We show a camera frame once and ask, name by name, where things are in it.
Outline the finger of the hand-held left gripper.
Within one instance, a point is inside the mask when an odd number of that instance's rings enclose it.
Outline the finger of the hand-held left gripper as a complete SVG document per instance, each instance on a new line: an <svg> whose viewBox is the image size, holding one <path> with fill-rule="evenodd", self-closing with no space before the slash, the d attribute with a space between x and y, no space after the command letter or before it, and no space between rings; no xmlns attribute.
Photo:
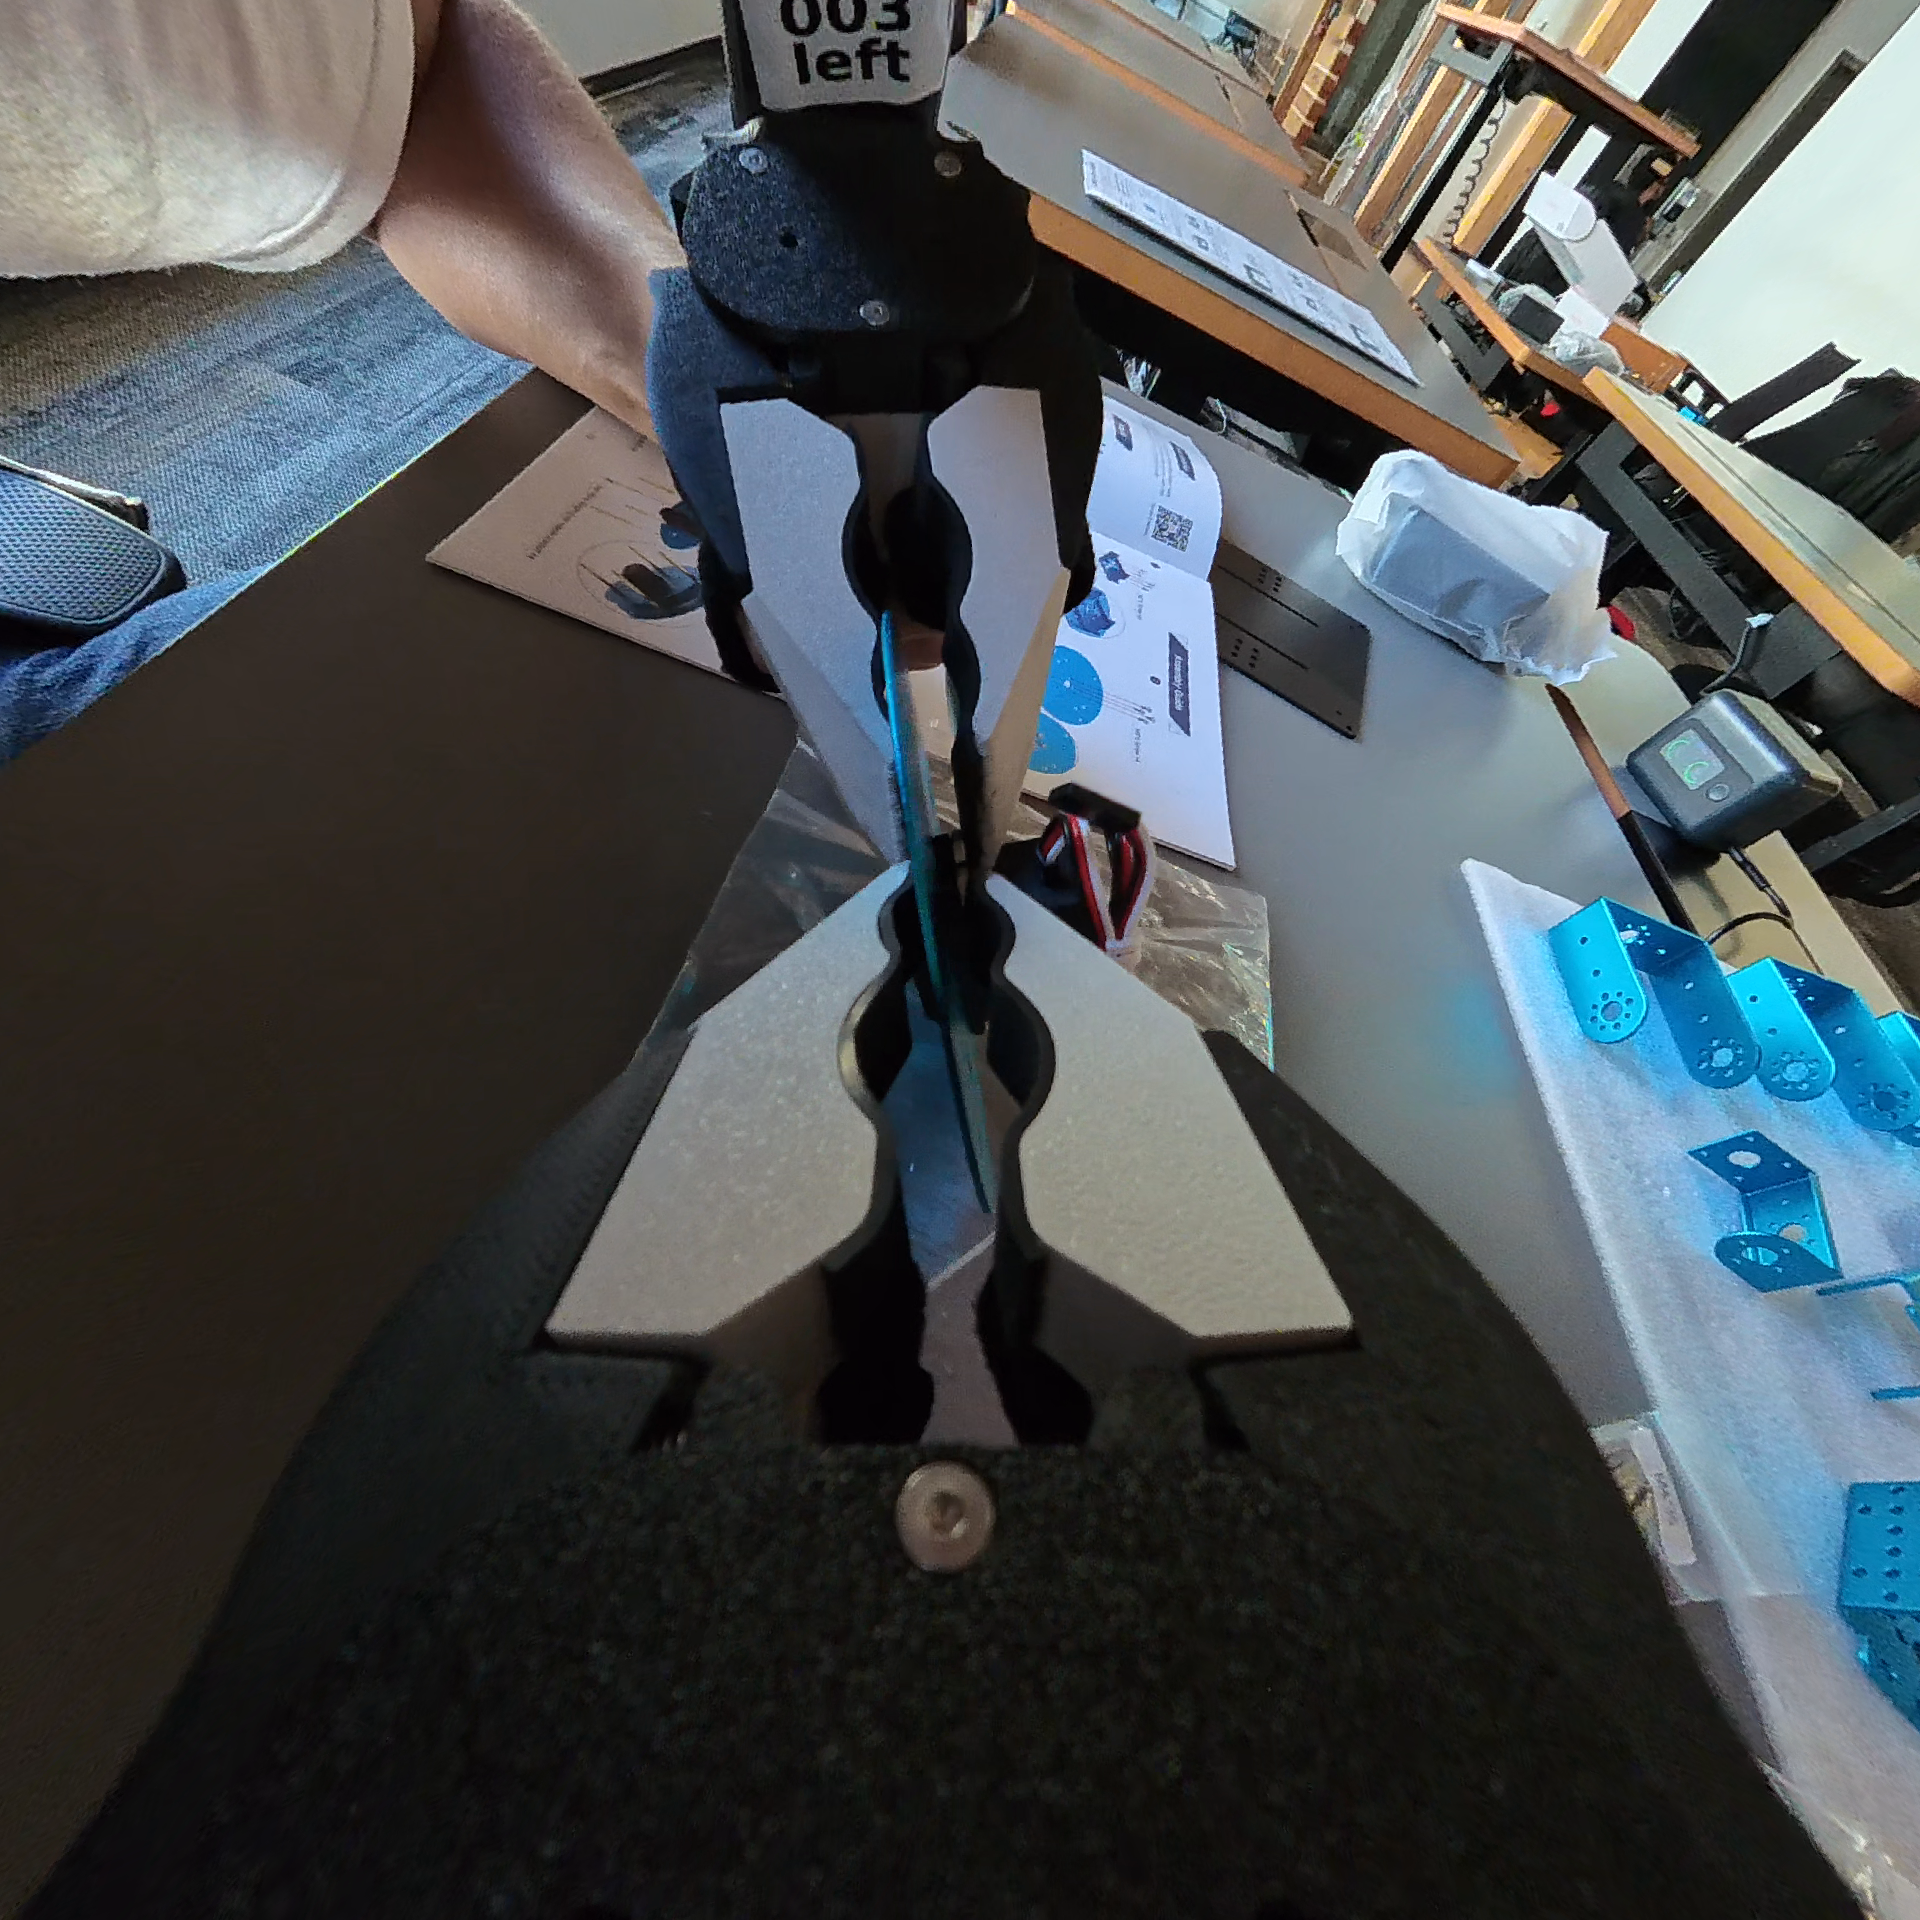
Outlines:
<svg viewBox="0 0 1920 1920"><path fill-rule="evenodd" d="M974 388L927 422L925 479L948 515L943 672L951 772L974 870L1008 834L1064 612L1039 396Z"/></svg>
<svg viewBox="0 0 1920 1920"><path fill-rule="evenodd" d="M856 595L856 443L793 399L719 410L752 587L741 615L838 799L885 861L904 858L888 719L873 688L879 620Z"/></svg>

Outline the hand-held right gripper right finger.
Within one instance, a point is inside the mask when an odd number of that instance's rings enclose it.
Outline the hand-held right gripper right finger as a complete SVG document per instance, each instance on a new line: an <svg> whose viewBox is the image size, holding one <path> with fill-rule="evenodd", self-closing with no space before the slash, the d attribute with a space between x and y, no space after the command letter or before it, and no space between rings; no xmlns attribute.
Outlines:
<svg viewBox="0 0 1920 1920"><path fill-rule="evenodd" d="M1353 1318L1196 1024L1006 878L1001 1322L1066 1374L1343 1342Z"/></svg>

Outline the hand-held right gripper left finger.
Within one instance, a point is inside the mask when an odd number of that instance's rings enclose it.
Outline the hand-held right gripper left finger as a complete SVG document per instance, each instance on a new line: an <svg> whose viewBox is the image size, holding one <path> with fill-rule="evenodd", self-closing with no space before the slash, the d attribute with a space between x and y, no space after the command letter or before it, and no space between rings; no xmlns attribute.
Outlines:
<svg viewBox="0 0 1920 1920"><path fill-rule="evenodd" d="M918 1342L895 1132L912 1050L904 870L687 1032L572 1270L554 1342Z"/></svg>

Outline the blue round metal plate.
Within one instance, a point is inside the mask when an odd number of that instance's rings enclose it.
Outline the blue round metal plate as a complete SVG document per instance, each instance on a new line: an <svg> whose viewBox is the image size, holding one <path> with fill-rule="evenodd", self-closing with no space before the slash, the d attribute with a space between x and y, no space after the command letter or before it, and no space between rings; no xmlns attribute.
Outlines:
<svg viewBox="0 0 1920 1920"><path fill-rule="evenodd" d="M951 1100L966 1150L975 1199L988 1214L996 1214L999 1165L980 1077L980 1035L970 1020L970 950L966 941L964 899L960 893L953 838L941 831L932 803L927 752L908 683L894 612L879 612L877 662L903 850L918 915L921 1003L927 1020L943 1030Z"/></svg>

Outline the person's left forearm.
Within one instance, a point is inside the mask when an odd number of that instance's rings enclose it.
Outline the person's left forearm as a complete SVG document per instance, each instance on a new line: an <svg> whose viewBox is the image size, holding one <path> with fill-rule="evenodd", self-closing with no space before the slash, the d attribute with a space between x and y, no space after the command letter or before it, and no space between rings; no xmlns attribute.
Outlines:
<svg viewBox="0 0 1920 1920"><path fill-rule="evenodd" d="M413 103L372 238L466 338L649 424L654 275L685 262L672 222L514 4L413 2L413 37Z"/></svg>

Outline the dark grey desk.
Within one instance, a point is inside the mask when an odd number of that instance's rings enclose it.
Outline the dark grey desk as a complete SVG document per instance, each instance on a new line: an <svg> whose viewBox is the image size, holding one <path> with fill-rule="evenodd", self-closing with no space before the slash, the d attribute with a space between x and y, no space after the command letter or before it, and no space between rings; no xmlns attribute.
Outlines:
<svg viewBox="0 0 1920 1920"><path fill-rule="evenodd" d="M1585 1436L1618 1333L1463 858L1628 878L1538 680L1389 612L1220 694L1350 1335L932 1455L544 1318L794 728L429 567L480 419L5 768L5 1910L1857 1916Z"/></svg>

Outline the clear plastic bag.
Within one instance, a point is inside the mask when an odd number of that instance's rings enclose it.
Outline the clear plastic bag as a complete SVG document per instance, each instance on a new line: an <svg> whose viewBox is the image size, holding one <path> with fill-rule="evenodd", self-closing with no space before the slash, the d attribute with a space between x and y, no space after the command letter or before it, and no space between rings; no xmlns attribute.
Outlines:
<svg viewBox="0 0 1920 1920"><path fill-rule="evenodd" d="M879 866L818 756L807 742L794 746L637 1058L663 1058L709 1006L824 920ZM1130 963L1142 984L1197 1027L1231 1032L1271 1064L1268 923L1257 893L1164 850L1156 887L1135 925ZM975 1205L964 1148L953 1128L937 1030L913 992L904 1007L909 1053L882 1108L901 1152L909 1248L925 1280L921 1365L932 1381L932 1405L922 1438L1004 1448L1016 1438L975 1343L975 1295L992 1261L992 1215Z"/></svg>

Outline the white instruction sheet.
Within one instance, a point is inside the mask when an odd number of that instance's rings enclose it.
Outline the white instruction sheet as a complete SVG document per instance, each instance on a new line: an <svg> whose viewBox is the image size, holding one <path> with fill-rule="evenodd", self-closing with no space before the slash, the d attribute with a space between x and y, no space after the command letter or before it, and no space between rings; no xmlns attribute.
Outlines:
<svg viewBox="0 0 1920 1920"><path fill-rule="evenodd" d="M649 436L589 411L426 552L437 567L722 674L692 534ZM1024 790L1074 781L1165 847L1233 866L1209 572L1220 484L1197 442L1103 399L1087 500L1094 581L1062 615Z"/></svg>

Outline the black flat metal plate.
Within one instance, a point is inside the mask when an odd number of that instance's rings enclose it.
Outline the black flat metal plate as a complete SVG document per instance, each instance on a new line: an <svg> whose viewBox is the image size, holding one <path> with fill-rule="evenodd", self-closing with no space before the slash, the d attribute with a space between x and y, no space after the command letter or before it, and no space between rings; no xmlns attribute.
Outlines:
<svg viewBox="0 0 1920 1920"><path fill-rule="evenodd" d="M1373 636L1280 570L1220 541L1209 573L1222 666L1360 738Z"/></svg>

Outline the paper sheet on far table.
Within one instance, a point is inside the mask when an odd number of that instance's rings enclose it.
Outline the paper sheet on far table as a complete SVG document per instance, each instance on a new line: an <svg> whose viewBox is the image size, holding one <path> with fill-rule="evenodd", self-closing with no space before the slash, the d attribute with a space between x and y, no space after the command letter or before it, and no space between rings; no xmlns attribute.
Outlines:
<svg viewBox="0 0 1920 1920"><path fill-rule="evenodd" d="M1081 166L1082 190L1092 204L1103 205L1135 228L1153 234L1184 256L1207 262L1224 282L1237 284L1240 291L1287 311L1407 384L1418 387L1418 375L1378 317L1367 306L1341 295L1333 284L1293 268L1247 236L1172 199L1160 188L1127 174L1092 150L1081 150Z"/></svg>

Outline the white foam sheet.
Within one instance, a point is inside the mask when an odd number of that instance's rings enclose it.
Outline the white foam sheet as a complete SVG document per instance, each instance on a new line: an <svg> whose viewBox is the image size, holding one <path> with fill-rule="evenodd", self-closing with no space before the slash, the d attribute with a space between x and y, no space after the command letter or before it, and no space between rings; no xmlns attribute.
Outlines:
<svg viewBox="0 0 1920 1920"><path fill-rule="evenodd" d="M1733 1187L1688 1150L1758 1132L1820 1181L1841 1280L1916 1270L1916 1148L1836 1095L1781 1101L1688 1078L1664 1022L1598 1045L1576 1030L1546 927L1572 902L1500 869L1461 869L1506 1011L1618 1325L1711 1570L1769 1764L1841 1884L1873 1916L1916 1916L1916 1725L1861 1669L1839 1619L1847 1487L1916 1483L1906 1295L1756 1292L1713 1256Z"/></svg>

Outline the white plastic bag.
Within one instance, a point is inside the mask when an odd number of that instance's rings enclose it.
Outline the white plastic bag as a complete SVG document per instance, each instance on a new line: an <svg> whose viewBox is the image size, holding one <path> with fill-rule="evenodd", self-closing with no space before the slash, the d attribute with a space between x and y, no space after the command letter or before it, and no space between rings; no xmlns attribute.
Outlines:
<svg viewBox="0 0 1920 1920"><path fill-rule="evenodd" d="M1600 606L1605 533L1441 466L1385 453L1334 528L1334 552L1373 597L1463 653L1554 686L1616 656Z"/></svg>

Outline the pile of clear hardware bags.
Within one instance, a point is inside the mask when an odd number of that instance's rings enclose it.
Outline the pile of clear hardware bags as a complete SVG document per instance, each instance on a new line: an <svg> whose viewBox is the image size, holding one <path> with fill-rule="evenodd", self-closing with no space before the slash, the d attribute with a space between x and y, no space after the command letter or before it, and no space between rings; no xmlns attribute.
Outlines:
<svg viewBox="0 0 1920 1920"><path fill-rule="evenodd" d="M1650 1418L1591 1429L1591 1440L1636 1522L1672 1605L1717 1598L1711 1570L1677 1492L1657 1424Z"/></svg>

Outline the black bag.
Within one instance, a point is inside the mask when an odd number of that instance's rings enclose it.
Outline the black bag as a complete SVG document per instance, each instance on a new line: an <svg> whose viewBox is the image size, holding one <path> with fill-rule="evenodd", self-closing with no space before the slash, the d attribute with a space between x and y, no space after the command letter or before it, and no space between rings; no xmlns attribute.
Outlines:
<svg viewBox="0 0 1920 1920"><path fill-rule="evenodd" d="M1797 484L1847 509L1896 552L1916 552L1918 381L1888 370L1848 376L1809 416L1744 442Z"/></svg>

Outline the teal metal bracket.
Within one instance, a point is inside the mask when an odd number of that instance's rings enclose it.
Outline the teal metal bracket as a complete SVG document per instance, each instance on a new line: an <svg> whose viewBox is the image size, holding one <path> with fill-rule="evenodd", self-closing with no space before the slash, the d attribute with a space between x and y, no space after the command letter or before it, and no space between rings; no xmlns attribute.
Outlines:
<svg viewBox="0 0 1920 1920"><path fill-rule="evenodd" d="M1910 1322L1913 1330L1918 1330L1918 1272L1916 1270L1896 1270L1886 1272L1868 1280L1836 1280L1828 1285L1814 1287L1817 1299L1836 1299L1876 1288L1900 1288L1906 1295L1906 1318ZM1908 1403L1918 1400L1918 1383L1892 1383L1892 1386L1876 1386L1869 1390L1869 1399L1873 1403Z"/></svg>

